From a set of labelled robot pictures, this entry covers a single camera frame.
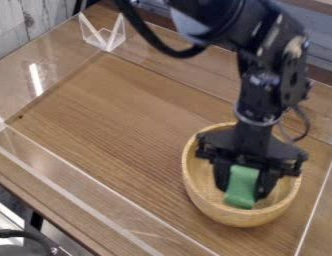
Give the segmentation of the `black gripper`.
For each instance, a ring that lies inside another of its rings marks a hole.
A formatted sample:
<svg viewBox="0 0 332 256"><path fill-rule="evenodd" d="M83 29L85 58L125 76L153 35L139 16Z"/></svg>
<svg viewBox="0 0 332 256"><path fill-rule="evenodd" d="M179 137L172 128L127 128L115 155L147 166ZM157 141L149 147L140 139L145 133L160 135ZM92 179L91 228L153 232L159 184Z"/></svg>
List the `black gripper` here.
<svg viewBox="0 0 332 256"><path fill-rule="evenodd" d="M212 165L214 182L226 191L230 167L242 165L259 170L255 199L271 193L279 177L298 177L307 153L272 135L272 123L258 124L243 117L230 128L212 128L195 135L195 156Z"/></svg>

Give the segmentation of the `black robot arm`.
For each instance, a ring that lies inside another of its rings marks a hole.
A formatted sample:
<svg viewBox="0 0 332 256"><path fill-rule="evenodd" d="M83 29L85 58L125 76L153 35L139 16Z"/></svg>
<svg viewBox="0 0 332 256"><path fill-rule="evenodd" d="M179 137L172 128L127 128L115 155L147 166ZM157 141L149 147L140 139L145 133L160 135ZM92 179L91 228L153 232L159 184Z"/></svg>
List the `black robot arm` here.
<svg viewBox="0 0 332 256"><path fill-rule="evenodd" d="M271 0L160 0L178 33L191 43L171 48L149 29L129 0L113 0L135 31L164 55L184 59L222 44L236 53L240 91L236 123L196 134L195 156L212 165L215 187L230 203L254 203L278 180L300 175L307 153L302 136L276 139L272 127L292 111L310 124L299 102L307 99L308 38L299 21Z"/></svg>

